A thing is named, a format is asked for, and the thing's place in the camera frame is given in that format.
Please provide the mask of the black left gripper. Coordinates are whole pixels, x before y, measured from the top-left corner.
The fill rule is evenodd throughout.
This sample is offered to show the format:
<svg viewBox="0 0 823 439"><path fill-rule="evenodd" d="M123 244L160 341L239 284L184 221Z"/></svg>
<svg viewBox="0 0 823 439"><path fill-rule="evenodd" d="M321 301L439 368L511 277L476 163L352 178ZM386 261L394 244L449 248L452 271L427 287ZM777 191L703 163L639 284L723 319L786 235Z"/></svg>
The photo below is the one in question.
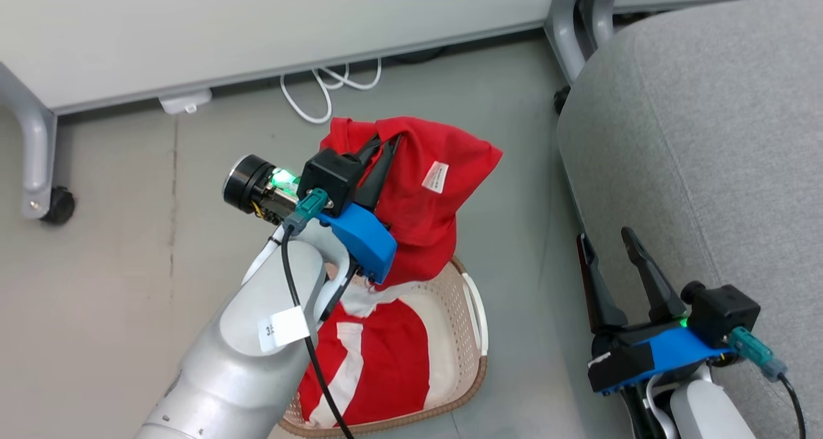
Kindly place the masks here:
<svg viewBox="0 0 823 439"><path fill-rule="evenodd" d="M379 135L374 134L350 155L350 160L368 170L359 182L354 198L354 202L365 210L376 209L401 142L402 135L382 142ZM249 154L236 161L230 169L224 179L222 198L233 208L279 225L296 208L299 182L299 176Z"/></svg>

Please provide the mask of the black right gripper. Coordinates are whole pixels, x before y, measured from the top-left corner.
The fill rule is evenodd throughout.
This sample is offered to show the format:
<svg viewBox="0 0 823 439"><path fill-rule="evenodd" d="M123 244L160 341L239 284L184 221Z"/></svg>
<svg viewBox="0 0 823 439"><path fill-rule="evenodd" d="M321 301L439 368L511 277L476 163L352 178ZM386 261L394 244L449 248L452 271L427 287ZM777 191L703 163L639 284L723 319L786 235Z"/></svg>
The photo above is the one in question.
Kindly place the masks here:
<svg viewBox="0 0 823 439"><path fill-rule="evenodd" d="M655 375L658 384L679 383L692 372L692 333L680 318L687 307L656 265L640 238L629 226L620 231L627 256L638 270L649 302L650 323L628 325L625 313L611 297L599 269L599 257L588 236L577 237L581 276L593 333L592 355L587 374L597 394L649 382Z"/></svg>

